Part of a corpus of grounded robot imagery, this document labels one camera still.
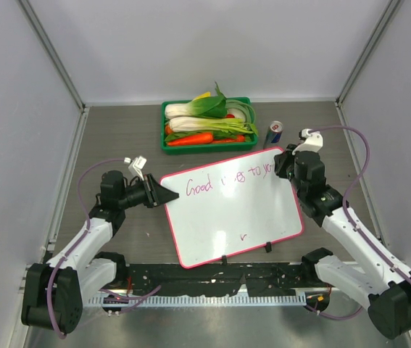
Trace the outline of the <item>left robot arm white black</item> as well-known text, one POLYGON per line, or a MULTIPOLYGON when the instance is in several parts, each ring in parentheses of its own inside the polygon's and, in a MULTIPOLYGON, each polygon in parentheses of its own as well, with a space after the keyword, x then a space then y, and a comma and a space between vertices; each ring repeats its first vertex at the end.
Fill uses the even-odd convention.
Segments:
POLYGON ((59 254, 27 271, 21 322, 56 331, 73 332, 83 306, 105 285, 122 288, 128 279, 121 254, 103 254, 100 249, 119 231, 131 207, 162 206, 178 199, 178 193, 161 186, 152 175, 128 181, 117 170, 101 177, 100 192, 88 219, 59 254))

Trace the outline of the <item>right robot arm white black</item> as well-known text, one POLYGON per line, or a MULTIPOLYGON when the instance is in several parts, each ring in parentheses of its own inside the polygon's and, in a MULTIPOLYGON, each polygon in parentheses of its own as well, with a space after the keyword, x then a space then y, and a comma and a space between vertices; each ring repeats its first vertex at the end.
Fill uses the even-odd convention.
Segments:
POLYGON ((367 230, 345 198, 327 184, 316 152, 288 149, 274 158, 275 174, 293 186, 304 214, 334 237, 361 267, 356 270, 319 248, 302 258, 308 286, 328 283, 366 310, 375 328, 395 339, 411 331, 411 269, 367 230))

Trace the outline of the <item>pink framed whiteboard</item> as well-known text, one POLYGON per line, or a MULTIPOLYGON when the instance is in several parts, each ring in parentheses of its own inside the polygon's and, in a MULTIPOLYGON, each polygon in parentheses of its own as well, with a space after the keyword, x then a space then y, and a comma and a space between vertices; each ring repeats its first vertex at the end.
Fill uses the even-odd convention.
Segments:
POLYGON ((165 205, 180 265, 195 268, 222 257, 301 235, 302 211, 290 182, 275 172, 273 147, 164 176, 178 193, 165 205))

